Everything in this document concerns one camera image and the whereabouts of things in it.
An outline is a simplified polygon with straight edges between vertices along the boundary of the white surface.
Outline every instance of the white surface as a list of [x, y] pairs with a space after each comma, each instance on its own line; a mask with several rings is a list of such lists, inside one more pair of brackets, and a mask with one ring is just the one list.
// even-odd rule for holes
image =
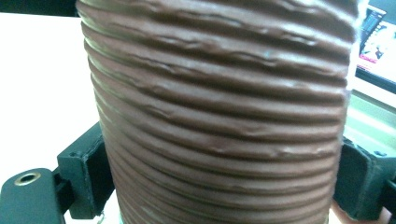
[[[80, 19], [0, 13], [0, 186], [54, 169], [56, 156], [97, 120]], [[113, 195], [103, 223], [118, 222]], [[67, 224], [98, 223], [66, 218]], [[331, 212], [330, 223], [340, 223]]]

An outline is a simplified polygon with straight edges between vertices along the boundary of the brown corrugated cylinder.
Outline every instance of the brown corrugated cylinder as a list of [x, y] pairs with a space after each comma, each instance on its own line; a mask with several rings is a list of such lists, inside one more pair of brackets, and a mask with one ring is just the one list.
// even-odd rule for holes
[[324, 223], [358, 4], [78, 1], [123, 222]]

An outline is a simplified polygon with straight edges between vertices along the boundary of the brown ridged surface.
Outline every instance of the brown ridged surface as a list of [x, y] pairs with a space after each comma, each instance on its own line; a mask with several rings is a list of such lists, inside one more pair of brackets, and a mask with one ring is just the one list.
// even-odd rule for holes
[[124, 223], [324, 223], [357, 4], [80, 0]]

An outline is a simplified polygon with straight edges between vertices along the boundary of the ribbed cylinder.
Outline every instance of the ribbed cylinder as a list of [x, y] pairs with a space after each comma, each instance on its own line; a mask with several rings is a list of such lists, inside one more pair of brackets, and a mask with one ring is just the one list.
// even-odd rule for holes
[[357, 1], [80, 0], [124, 223], [324, 223]]

